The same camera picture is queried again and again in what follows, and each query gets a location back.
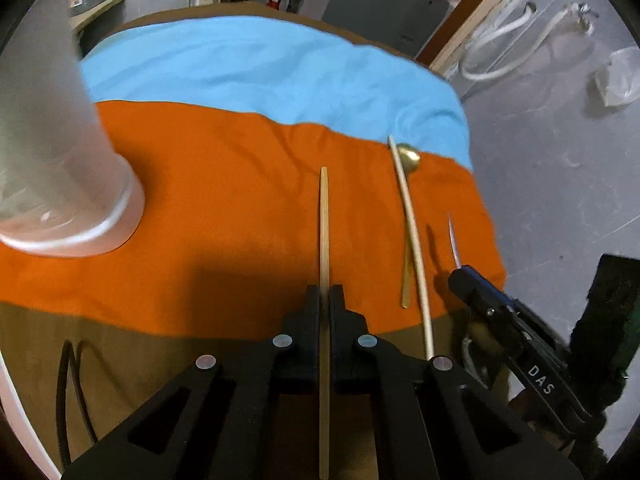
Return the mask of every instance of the orange fabric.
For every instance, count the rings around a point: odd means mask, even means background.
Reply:
[[[0,246],[0,299],[158,335],[265,338],[318,282],[319,170],[328,167],[331,280],[372,332],[420,323],[399,306],[404,213],[388,148],[318,124],[173,103],[105,102],[102,121],[146,193],[132,238],[91,258]],[[498,286],[504,270],[472,175],[424,154],[410,178],[432,316],[463,262]]]

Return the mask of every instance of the gray floor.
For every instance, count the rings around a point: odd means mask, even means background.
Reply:
[[[640,258],[640,102],[605,108],[593,81],[610,53],[634,44],[607,0],[549,0],[510,48],[529,45],[564,4],[597,12],[590,38],[560,30],[517,73],[468,88],[478,186],[495,223],[506,290],[569,337],[602,253]],[[615,451],[640,412],[640,358],[609,409],[600,443]]]

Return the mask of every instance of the spoon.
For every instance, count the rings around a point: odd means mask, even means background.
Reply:
[[[420,153],[417,148],[405,142],[398,144],[398,155],[404,176],[408,177],[418,169],[420,165]],[[411,303],[411,277],[414,274],[414,254],[411,250],[411,238],[409,236],[409,227],[404,228],[404,266],[402,270],[402,296],[400,305],[402,308],[409,308]]]

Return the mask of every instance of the plastic bag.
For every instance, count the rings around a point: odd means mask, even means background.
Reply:
[[[615,51],[594,78],[605,106],[632,103],[640,97],[640,48]]]

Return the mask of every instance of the light blue fabric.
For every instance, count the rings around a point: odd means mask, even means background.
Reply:
[[[82,62],[94,102],[167,101],[409,142],[471,169],[462,106],[415,63],[313,28],[222,16],[124,30]]]

